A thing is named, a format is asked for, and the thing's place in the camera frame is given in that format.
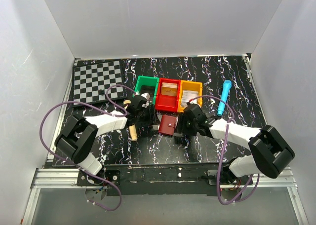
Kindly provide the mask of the red leather card holder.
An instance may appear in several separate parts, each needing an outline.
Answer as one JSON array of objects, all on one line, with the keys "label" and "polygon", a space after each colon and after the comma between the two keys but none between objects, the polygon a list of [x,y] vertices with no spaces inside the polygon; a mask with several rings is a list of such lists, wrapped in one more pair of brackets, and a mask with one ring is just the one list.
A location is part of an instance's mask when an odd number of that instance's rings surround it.
[{"label": "red leather card holder", "polygon": [[177,117],[163,115],[160,121],[158,132],[162,135],[172,137],[177,125]]}]

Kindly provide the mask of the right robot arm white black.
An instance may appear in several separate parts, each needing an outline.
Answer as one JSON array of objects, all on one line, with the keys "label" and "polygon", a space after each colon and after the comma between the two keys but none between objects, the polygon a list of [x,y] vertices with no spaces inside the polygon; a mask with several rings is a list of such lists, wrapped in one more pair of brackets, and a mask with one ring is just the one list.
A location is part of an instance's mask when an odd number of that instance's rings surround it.
[{"label": "right robot arm white black", "polygon": [[197,104],[187,106],[179,115],[175,131],[187,136],[200,134],[227,140],[251,152],[224,165],[220,177],[222,183],[231,184],[258,173],[275,179],[295,158],[293,149],[273,126],[252,128],[227,122],[219,116],[207,117]]}]

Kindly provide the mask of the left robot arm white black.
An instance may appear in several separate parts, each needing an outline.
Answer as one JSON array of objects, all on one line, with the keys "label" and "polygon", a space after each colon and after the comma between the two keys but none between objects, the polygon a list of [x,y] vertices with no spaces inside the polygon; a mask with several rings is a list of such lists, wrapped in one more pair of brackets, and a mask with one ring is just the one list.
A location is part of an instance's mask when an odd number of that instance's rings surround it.
[{"label": "left robot arm white black", "polygon": [[90,152],[95,138],[132,125],[148,127],[159,124],[149,93],[135,95],[127,104],[127,115],[118,111],[91,117],[73,115],[55,141],[55,146],[74,164],[97,175],[101,163]]}]

